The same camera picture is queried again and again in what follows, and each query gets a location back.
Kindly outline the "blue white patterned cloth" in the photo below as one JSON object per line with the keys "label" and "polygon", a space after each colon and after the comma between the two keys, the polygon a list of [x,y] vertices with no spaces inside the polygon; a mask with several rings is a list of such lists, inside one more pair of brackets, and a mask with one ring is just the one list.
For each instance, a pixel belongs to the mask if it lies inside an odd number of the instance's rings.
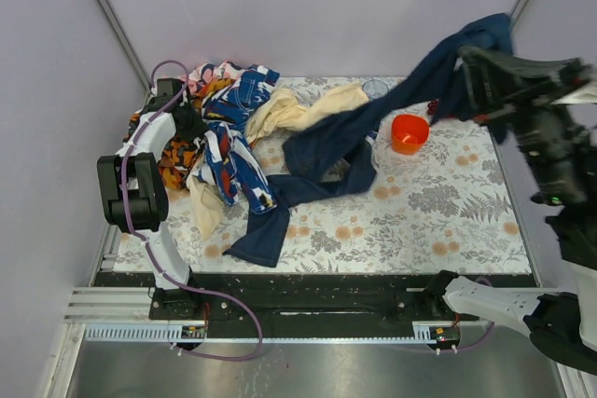
{"label": "blue white patterned cloth", "polygon": [[263,214],[277,203],[244,131],[251,115],[270,100],[280,74],[257,64],[245,69],[201,108],[208,131],[203,136],[204,162],[198,179],[214,185],[229,206],[244,194],[250,211]]}

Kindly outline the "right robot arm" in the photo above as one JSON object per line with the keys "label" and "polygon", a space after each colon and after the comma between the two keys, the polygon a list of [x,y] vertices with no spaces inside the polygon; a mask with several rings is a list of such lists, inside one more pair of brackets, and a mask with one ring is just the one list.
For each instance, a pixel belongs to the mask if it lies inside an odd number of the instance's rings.
{"label": "right robot arm", "polygon": [[464,46],[468,96],[477,122],[506,126],[538,187],[532,201],[560,208],[546,223],[558,237],[576,291],[506,292],[442,271],[441,297],[458,314],[527,336],[551,360],[596,372],[596,147],[568,107],[593,102],[593,67],[579,58],[540,62]]}

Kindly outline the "dark blue denim jeans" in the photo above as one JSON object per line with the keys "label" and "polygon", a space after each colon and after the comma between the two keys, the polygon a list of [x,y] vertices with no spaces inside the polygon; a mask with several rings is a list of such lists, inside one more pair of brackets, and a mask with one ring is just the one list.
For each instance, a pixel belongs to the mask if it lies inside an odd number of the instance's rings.
{"label": "dark blue denim jeans", "polygon": [[398,109],[436,102],[431,121],[467,121],[474,116],[465,73],[458,63],[463,46],[513,52],[511,18],[497,13],[468,23],[443,39],[410,75],[381,98],[354,110],[323,118],[283,144],[286,174],[268,181],[277,201],[263,214],[251,213],[246,233],[226,251],[234,258],[265,268],[278,264],[291,208],[314,201],[367,192],[377,175],[372,146],[382,120]]}

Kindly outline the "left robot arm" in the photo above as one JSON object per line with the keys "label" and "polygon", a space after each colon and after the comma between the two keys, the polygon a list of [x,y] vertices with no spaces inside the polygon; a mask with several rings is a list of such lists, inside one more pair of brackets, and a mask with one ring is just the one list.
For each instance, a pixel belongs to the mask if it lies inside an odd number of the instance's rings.
{"label": "left robot arm", "polygon": [[97,160],[104,217],[146,250],[156,287],[171,291],[189,285],[191,268],[167,226],[169,200],[160,160],[169,150],[175,164],[192,165],[208,130],[188,98],[187,84],[157,81],[153,96],[129,120],[122,147]]}

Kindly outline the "orange camouflage cloth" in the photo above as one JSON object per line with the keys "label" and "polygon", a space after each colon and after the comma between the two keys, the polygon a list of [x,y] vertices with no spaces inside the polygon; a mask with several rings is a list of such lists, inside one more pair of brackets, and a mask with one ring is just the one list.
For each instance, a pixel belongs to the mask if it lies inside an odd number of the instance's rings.
{"label": "orange camouflage cloth", "polygon": [[[191,103],[201,114],[201,108],[207,100],[229,87],[232,79],[213,79],[207,86],[196,93],[191,93],[187,87],[182,99],[177,104]],[[184,81],[176,78],[162,78],[157,82],[157,91],[150,97],[146,106],[135,112],[128,124],[128,132],[123,142],[126,143],[139,126],[140,117],[148,112],[155,112],[163,106],[183,87]],[[199,157],[202,155],[204,143],[202,137],[177,137],[176,135],[164,146],[158,163],[160,176],[166,188],[182,190],[186,188],[186,180]]]}

